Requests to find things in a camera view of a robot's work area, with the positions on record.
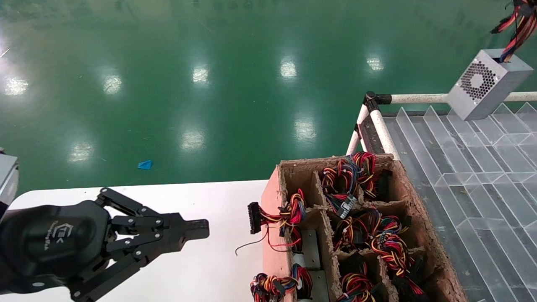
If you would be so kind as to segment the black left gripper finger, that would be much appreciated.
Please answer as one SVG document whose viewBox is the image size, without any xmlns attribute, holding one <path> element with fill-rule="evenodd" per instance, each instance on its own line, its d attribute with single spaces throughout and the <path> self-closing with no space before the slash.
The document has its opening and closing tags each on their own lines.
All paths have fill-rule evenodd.
<svg viewBox="0 0 537 302">
<path fill-rule="evenodd" d="M 159 232 L 172 237 L 208 237 L 210 234 L 206 219 L 187 221 L 179 213 L 158 213 L 111 188 L 100 190 L 96 204 L 124 214 L 111 220 L 112 229 L 121 235 Z"/>
<path fill-rule="evenodd" d="M 180 252 L 187 241 L 209 237 L 209 230 L 164 230 L 140 234 L 106 245 L 106 257 L 115 263 L 78 285 L 71 285 L 75 302 L 96 302 L 161 254 Z"/>
</svg>

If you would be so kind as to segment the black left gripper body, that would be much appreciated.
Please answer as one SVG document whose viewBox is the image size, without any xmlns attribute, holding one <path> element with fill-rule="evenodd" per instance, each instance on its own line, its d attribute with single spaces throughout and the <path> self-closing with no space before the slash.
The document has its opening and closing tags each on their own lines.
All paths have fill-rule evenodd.
<svg viewBox="0 0 537 302">
<path fill-rule="evenodd" d="M 9 210 L 1 221 L 1 294 L 86 281 L 109 264 L 110 214 L 93 201 Z"/>
</svg>

